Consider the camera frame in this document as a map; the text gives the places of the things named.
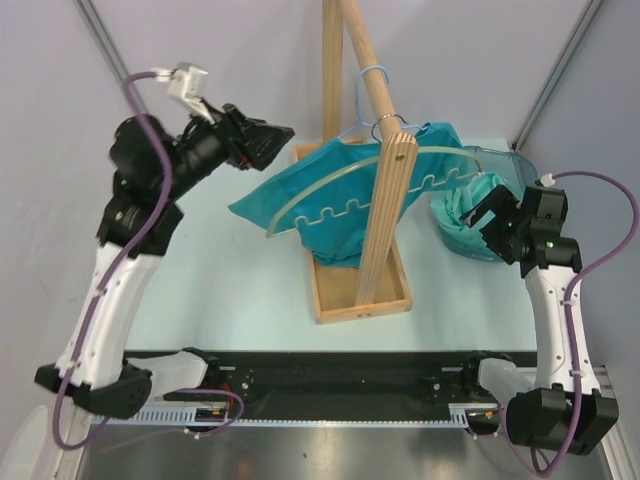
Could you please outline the light teal t shirt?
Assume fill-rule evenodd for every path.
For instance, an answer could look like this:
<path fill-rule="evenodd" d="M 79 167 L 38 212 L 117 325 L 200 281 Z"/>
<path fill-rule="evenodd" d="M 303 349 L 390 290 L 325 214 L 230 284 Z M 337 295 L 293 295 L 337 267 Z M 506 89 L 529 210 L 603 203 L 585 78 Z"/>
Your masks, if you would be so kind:
<path fill-rule="evenodd" d="M 431 210 L 448 248 L 466 256 L 480 251 L 491 255 L 479 231 L 483 224 L 478 222 L 474 227 L 468 227 L 460 218 L 499 185 L 507 183 L 496 173 L 485 173 L 475 176 L 464 186 L 433 194 Z"/>

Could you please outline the dark teal t shirt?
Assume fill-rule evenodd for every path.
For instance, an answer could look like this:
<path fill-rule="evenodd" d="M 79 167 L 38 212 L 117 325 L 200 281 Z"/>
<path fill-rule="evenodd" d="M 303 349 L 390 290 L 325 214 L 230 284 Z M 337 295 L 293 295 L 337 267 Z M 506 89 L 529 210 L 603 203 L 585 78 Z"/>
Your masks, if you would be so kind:
<path fill-rule="evenodd" d="M 453 190 L 479 173 L 453 126 L 424 125 L 401 210 L 430 191 Z M 328 267 L 360 265 L 381 145 L 334 138 L 229 205 L 229 210 L 276 236 L 295 230 L 303 247 Z"/>

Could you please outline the pale green plastic hanger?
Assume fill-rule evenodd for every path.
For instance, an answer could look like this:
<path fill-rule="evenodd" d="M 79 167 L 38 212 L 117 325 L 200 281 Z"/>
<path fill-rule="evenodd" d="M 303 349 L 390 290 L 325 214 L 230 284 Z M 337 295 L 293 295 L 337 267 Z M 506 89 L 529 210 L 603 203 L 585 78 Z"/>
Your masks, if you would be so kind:
<path fill-rule="evenodd" d="M 449 123 L 427 123 L 416 132 L 418 155 L 409 176 L 406 202 L 425 191 L 461 186 L 461 172 L 471 156 Z M 335 139 L 295 165 L 272 177 L 280 189 L 269 197 L 276 201 L 265 227 L 269 237 L 329 219 L 356 215 L 371 206 L 381 155 L 375 142 L 346 144 Z"/>

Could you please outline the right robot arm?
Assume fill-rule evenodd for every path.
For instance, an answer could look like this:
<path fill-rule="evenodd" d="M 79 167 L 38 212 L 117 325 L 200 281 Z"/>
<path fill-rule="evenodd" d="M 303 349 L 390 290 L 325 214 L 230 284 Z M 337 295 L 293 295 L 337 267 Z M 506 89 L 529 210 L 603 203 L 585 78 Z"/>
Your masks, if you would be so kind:
<path fill-rule="evenodd" d="M 521 198 L 498 185 L 462 216 L 480 230 L 505 263 L 518 264 L 534 313 L 536 376 L 529 380 L 506 354 L 477 351 L 461 376 L 473 401 L 490 395 L 504 408 L 506 433 L 518 446 L 588 455 L 619 418 L 593 371 L 581 317 L 582 259 L 578 242 L 562 234 L 564 191 L 528 186 Z"/>

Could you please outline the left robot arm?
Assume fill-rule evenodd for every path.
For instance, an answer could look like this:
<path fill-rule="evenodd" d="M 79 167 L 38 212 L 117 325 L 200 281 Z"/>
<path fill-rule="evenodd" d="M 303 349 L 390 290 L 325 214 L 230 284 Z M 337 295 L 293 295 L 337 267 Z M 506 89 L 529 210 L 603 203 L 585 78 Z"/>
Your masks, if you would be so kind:
<path fill-rule="evenodd" d="M 115 131 L 112 197 L 82 317 L 59 359 L 35 373 L 38 385 L 91 414 L 129 419 L 155 397 L 183 398 L 189 390 L 207 400 L 220 390 L 218 359 L 197 348 L 143 359 L 124 354 L 142 294 L 183 218 L 178 200 L 224 164 L 266 169 L 295 135 L 230 103 L 209 112 L 210 119 L 191 115 L 178 137 L 149 114 Z"/>

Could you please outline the translucent teal plastic bin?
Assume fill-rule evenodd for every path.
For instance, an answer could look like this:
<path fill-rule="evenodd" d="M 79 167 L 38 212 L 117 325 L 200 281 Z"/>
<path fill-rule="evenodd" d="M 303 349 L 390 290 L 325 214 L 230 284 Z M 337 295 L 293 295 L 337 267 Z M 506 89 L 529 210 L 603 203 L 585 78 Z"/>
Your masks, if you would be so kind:
<path fill-rule="evenodd" d="M 527 186 L 534 183 L 537 170 L 524 156 L 466 146 L 471 154 L 461 172 L 461 186 L 433 194 L 431 211 L 443 244 L 453 253 L 475 260 L 499 262 L 483 236 L 505 201 L 511 211 L 521 201 Z"/>

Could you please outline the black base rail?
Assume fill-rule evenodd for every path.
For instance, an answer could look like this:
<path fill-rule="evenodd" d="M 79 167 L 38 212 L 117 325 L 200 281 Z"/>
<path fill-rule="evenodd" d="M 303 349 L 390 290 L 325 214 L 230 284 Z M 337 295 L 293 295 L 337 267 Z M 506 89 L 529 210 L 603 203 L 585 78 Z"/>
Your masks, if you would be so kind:
<path fill-rule="evenodd" d="M 215 389 L 237 394 L 245 408 L 293 400 L 423 405 L 494 400 L 477 382 L 477 351 L 210 351 L 207 355 L 214 361 L 214 371 L 206 375 L 198 393 L 169 393 L 164 400 L 211 400 Z"/>

